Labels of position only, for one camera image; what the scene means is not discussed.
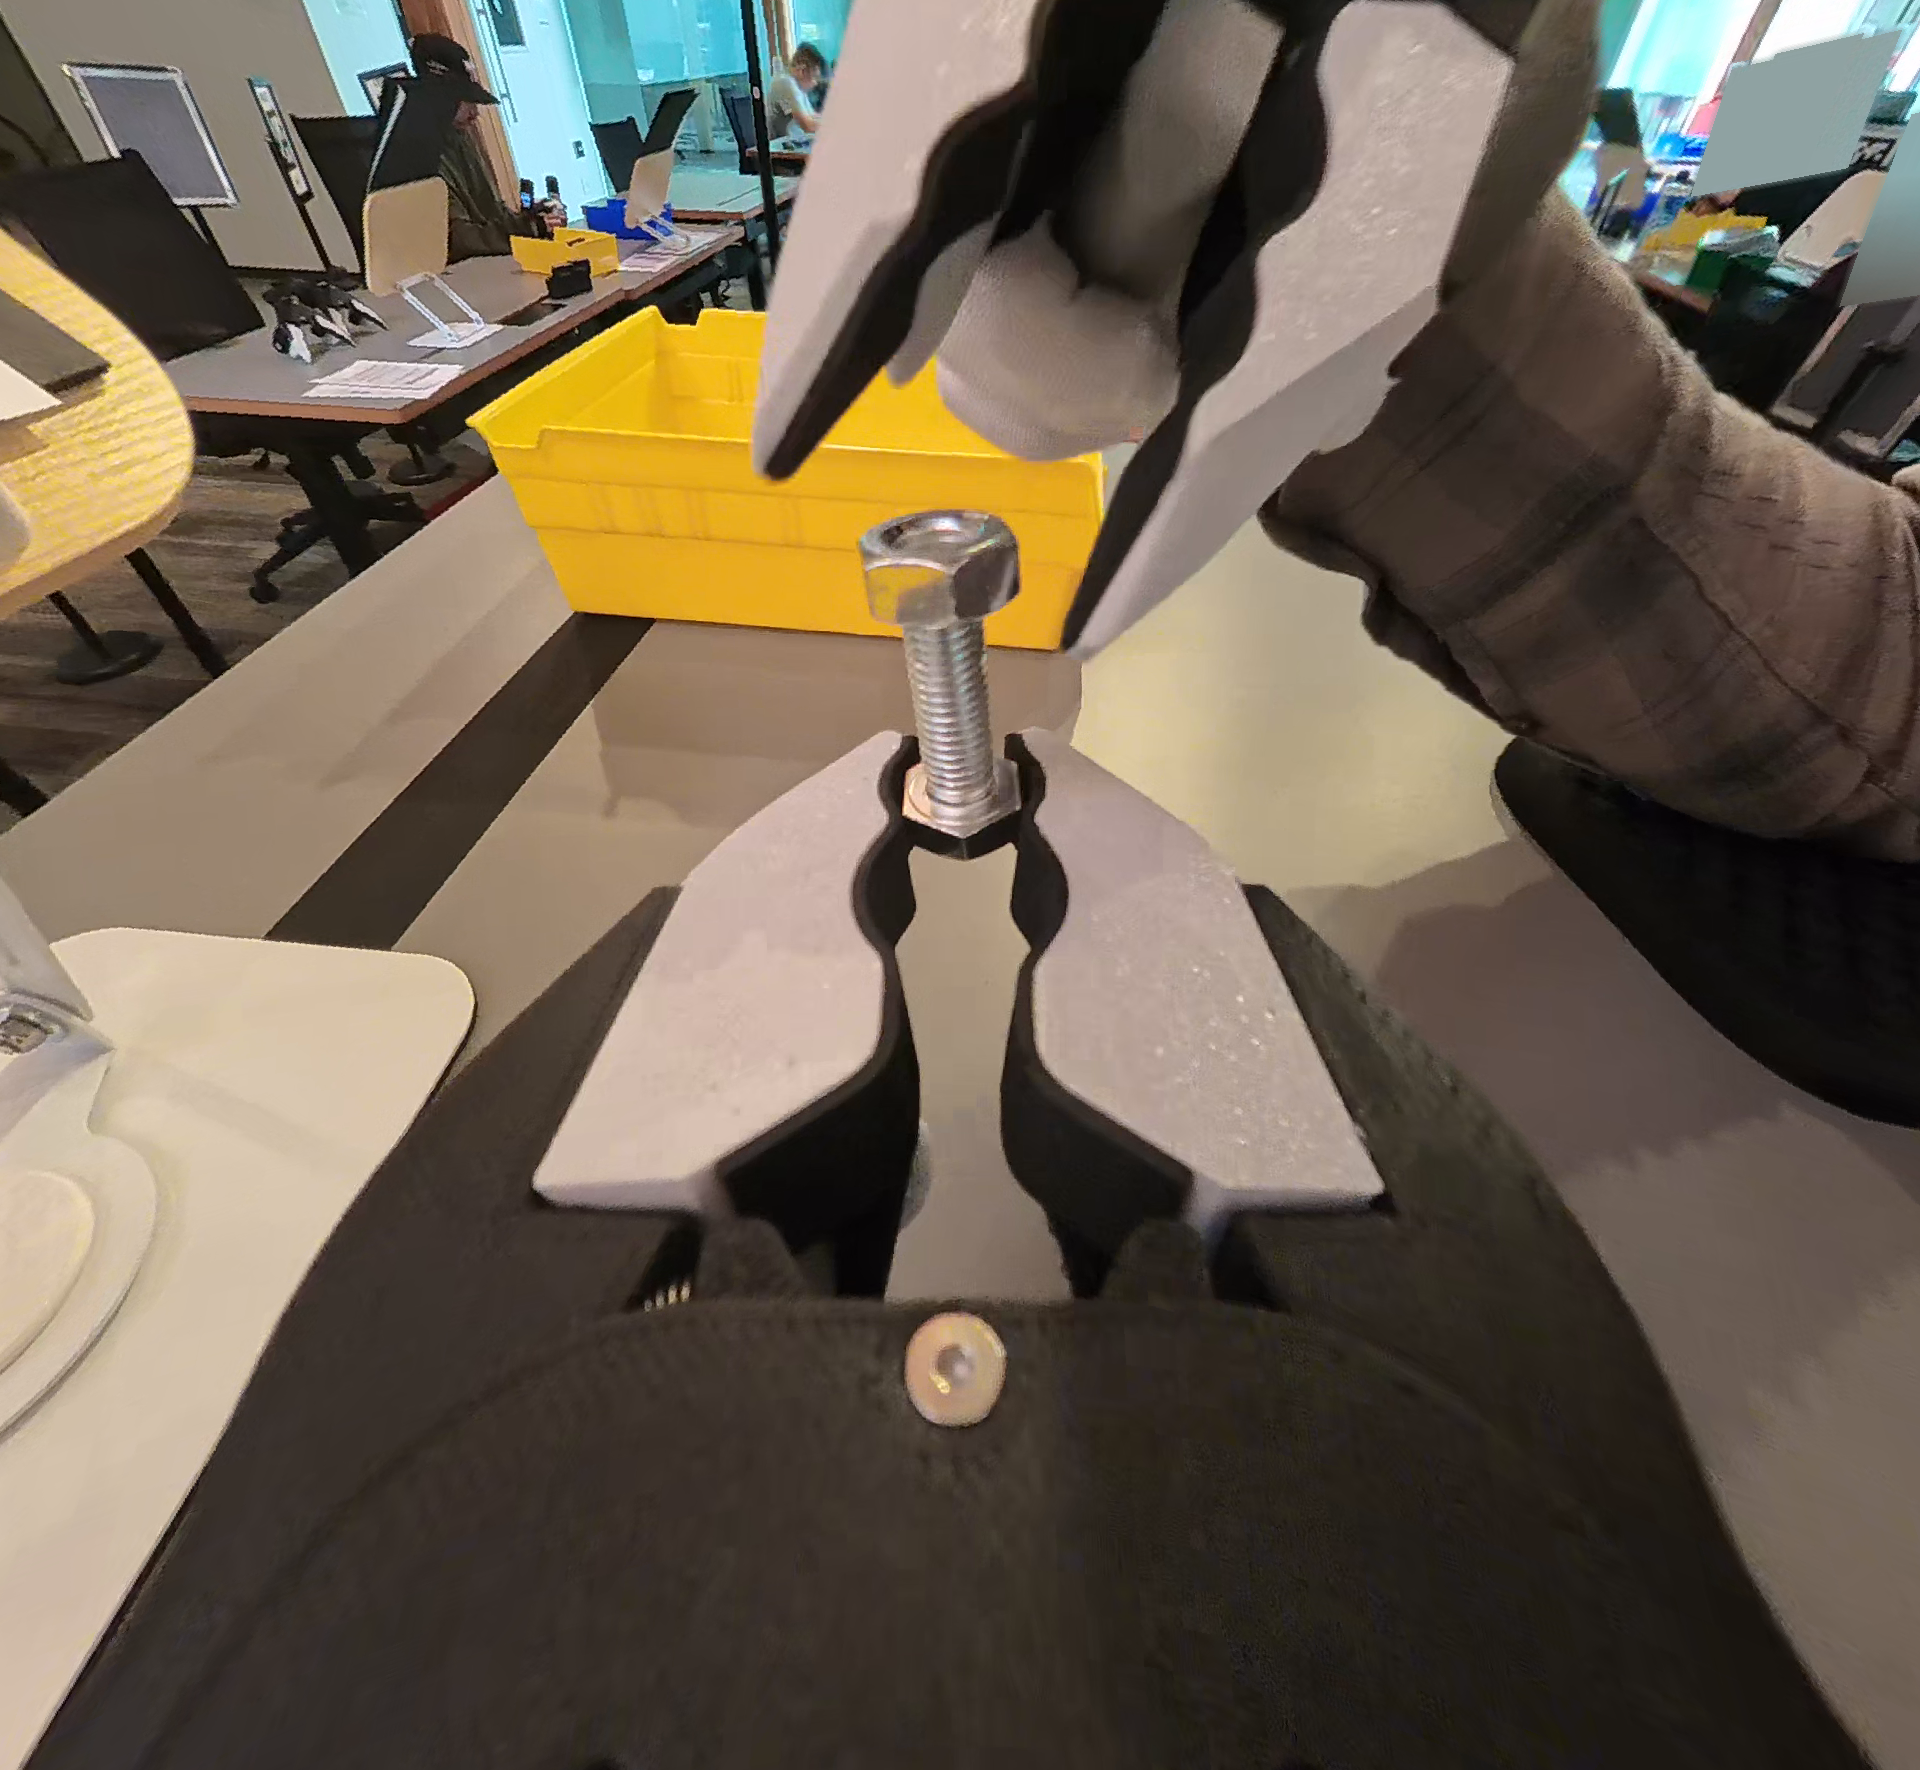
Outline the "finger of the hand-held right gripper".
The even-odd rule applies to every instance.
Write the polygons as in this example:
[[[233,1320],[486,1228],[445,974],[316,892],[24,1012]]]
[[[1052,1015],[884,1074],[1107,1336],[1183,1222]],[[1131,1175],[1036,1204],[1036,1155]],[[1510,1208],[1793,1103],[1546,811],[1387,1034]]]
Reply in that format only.
[[[1065,48],[1058,2],[854,0],[767,304],[764,477],[795,477],[878,375],[911,379],[946,339]]]
[[[1061,643],[1095,656],[1381,410],[1436,316],[1512,61],[1450,5],[1349,2],[1263,89],[1177,307],[1177,399],[1125,465]]]

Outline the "person's right hand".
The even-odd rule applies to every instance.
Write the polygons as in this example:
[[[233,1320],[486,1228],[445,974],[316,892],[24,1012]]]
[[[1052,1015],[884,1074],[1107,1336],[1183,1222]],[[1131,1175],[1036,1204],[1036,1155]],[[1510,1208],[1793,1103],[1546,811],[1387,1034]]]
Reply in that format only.
[[[1177,304],[1193,245],[1071,254],[1042,222],[973,280],[934,379],[973,433],[1030,461],[1145,439],[1178,395]]]

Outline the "black backing sheet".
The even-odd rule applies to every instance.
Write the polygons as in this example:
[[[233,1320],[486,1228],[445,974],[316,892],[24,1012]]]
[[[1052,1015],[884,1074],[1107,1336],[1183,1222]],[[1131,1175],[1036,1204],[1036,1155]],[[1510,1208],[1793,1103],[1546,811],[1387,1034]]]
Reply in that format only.
[[[109,375],[109,360],[4,293],[4,390],[30,386],[47,398],[80,390]]]

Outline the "yellow plastic bin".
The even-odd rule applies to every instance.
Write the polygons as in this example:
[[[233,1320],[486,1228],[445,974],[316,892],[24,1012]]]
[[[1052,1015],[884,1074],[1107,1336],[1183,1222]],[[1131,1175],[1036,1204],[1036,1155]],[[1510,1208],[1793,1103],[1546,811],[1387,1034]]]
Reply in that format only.
[[[750,461],[763,313],[642,310],[473,413],[575,613],[881,639],[859,538],[984,508],[1020,546],[989,648],[1052,652],[1094,556],[1107,462],[1023,462],[948,413],[938,372],[874,379],[783,484]]]

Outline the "silver hex nut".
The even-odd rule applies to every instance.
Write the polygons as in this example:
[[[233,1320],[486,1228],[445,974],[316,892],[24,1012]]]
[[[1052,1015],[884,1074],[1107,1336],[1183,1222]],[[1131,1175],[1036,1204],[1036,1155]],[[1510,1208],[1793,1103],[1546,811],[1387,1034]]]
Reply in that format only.
[[[859,538],[867,603],[885,629],[984,623],[1020,593],[1012,525],[984,508],[890,518]]]

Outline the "white paper sheets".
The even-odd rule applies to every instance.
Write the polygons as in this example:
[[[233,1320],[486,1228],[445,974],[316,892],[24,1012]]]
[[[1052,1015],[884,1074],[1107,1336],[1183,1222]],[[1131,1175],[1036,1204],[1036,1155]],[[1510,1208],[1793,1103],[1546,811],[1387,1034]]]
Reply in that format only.
[[[372,362],[336,369],[302,390],[326,403],[418,403],[464,382],[464,366],[450,362]]]

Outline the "grey background desk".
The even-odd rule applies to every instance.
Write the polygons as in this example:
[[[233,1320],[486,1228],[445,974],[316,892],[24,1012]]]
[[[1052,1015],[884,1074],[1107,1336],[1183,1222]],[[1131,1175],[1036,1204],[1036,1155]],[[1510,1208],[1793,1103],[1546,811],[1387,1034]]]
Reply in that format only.
[[[637,310],[668,310],[703,293],[746,245],[740,224],[684,228],[684,237],[684,248],[642,257],[632,271],[593,277],[591,290],[570,298],[550,298],[546,283],[522,271],[509,257],[461,264],[450,274],[453,290],[466,297],[483,319],[504,326],[497,336],[473,349],[410,349],[410,339],[425,327],[424,319],[401,297],[381,297],[374,310],[385,319],[385,330],[364,333],[349,349],[326,349],[315,362],[279,356],[266,327],[167,362],[164,377],[205,439],[247,433],[282,448],[445,422],[454,410],[477,408],[506,390],[522,372],[550,362],[568,344],[598,336]],[[302,395],[319,377],[359,360],[450,362],[464,366],[466,377],[418,403],[326,403]]]

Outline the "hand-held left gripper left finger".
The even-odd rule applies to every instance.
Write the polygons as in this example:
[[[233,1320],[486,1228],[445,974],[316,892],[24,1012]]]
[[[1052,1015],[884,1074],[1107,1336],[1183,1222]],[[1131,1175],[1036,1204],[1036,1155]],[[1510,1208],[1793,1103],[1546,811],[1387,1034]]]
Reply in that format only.
[[[881,1300],[920,1143],[898,946],[915,921],[885,731],[767,806],[671,896],[535,1170],[563,1209],[763,1222]]]

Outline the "black padded wrist rest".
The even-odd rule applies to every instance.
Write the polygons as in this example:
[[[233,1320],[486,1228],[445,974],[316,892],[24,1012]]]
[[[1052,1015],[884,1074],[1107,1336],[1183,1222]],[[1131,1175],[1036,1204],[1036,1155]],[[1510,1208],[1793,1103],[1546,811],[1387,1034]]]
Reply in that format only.
[[[1697,823],[1532,741],[1516,831],[1668,988],[1789,1087],[1918,1130],[1918,864]]]

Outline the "framed grey easel board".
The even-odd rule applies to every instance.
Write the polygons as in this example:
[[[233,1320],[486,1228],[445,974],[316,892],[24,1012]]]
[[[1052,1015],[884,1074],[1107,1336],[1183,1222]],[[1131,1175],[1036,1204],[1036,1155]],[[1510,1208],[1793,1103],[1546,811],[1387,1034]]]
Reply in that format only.
[[[182,70],[67,61],[62,71],[72,84],[108,152],[116,158],[139,155],[201,238],[211,248],[221,248],[208,215],[213,209],[236,209],[243,192]],[[247,79],[247,94],[263,119],[272,163],[312,241],[316,268],[323,274],[335,271],[315,215],[316,185],[307,176],[297,129],[266,79]]]

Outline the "black vertical pole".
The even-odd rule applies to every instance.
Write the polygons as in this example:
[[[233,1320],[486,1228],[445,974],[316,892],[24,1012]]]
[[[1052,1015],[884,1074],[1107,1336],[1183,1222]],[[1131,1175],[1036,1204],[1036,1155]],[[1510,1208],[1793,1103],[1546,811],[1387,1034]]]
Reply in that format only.
[[[750,133],[754,133],[754,163],[763,199],[759,222],[764,232],[767,293],[775,293],[775,280],[780,277],[783,224],[780,224],[780,191],[775,179],[775,138],[767,126],[767,102],[764,102],[759,10],[756,0],[736,0],[736,5],[743,21],[746,70],[750,87]]]

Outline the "black grey desk tools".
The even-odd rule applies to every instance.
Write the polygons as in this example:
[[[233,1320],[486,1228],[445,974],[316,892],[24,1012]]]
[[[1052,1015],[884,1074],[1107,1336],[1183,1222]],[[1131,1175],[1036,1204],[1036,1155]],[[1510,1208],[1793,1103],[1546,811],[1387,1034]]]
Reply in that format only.
[[[385,330],[336,274],[290,274],[263,293],[273,313],[272,343],[286,360],[315,362],[326,349],[349,349],[364,333]]]

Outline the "person's right forearm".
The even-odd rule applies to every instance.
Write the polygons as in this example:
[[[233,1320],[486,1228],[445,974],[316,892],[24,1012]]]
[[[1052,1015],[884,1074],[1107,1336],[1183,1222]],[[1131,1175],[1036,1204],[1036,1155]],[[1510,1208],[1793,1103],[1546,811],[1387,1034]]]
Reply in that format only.
[[[1260,511],[1483,715],[1697,823],[1918,863],[1918,504],[1714,389],[1558,191],[1602,0],[1542,0],[1444,301]]]

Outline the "black panel board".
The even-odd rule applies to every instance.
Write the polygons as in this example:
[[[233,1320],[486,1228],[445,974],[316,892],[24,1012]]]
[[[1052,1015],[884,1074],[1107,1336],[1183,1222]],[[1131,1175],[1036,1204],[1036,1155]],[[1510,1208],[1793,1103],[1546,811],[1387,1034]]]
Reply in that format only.
[[[6,176],[4,224],[162,362],[266,330],[221,251],[139,152]]]

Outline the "silver hex bolt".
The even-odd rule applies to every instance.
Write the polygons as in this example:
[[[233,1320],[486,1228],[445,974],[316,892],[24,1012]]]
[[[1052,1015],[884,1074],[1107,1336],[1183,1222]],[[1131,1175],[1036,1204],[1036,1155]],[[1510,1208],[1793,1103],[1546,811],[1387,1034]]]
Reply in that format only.
[[[900,784],[900,811],[918,844],[979,859],[1012,841],[1020,770],[994,741],[986,623],[902,626],[918,760]]]

